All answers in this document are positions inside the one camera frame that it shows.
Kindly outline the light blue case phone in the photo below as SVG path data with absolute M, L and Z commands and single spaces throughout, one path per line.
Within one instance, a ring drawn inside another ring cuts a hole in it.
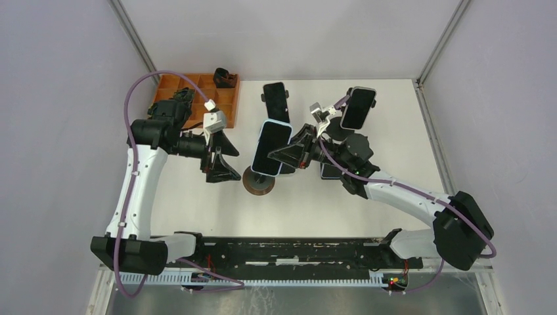
M 290 143 L 293 128 L 291 124 L 275 119 L 266 119 L 260 129 L 257 146 L 250 169 L 258 174 L 276 177 L 282 163 L 268 157 L 269 153 Z

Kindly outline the black phone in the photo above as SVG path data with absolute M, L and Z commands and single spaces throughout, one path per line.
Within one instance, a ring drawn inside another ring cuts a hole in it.
M 291 167 L 285 163 L 281 164 L 280 173 L 279 175 L 292 175 L 296 172 L 295 167 Z

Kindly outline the purple case phone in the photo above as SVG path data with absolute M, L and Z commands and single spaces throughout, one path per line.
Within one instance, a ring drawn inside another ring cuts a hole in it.
M 342 176 L 342 171 L 329 164 L 321 164 L 320 177 L 322 180 L 337 180 Z

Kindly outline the wooden round base stand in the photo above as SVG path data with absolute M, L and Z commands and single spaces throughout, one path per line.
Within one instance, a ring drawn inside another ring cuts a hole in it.
M 275 186 L 275 177 L 262 175 L 247 167 L 242 174 L 242 184 L 247 192 L 255 196 L 264 196 Z

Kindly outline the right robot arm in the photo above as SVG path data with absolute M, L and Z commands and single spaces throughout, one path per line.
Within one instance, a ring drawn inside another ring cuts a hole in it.
M 340 180 L 348 193 L 384 203 L 426 224 L 425 230 L 390 234 L 387 245 L 379 250 L 380 261 L 388 268 L 409 258 L 439 257 L 467 271 L 478 259 L 496 257 L 494 230 L 473 196 L 412 186 L 372 164 L 373 154 L 365 135 L 353 133 L 340 143 L 331 143 L 318 136 L 316 127 L 306 124 L 287 145 L 268 156 L 296 169 L 305 169 L 312 161 L 334 166 L 341 171 Z

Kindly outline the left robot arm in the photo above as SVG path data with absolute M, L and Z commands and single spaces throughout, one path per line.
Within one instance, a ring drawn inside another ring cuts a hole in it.
M 241 179 L 223 158 L 239 155 L 223 132 L 226 115 L 213 100 L 204 106 L 207 113 L 200 135 L 182 133 L 192 111 L 190 103 L 178 100 L 155 103 L 149 118 L 136 119 L 129 125 L 120 198 L 105 234 L 93 237 L 90 246 L 111 270 L 159 275 L 178 258 L 194 268 L 205 262 L 206 249 L 196 243 L 195 234 L 176 232 L 153 239 L 150 223 L 158 181 L 169 156 L 199 159 L 207 183 Z

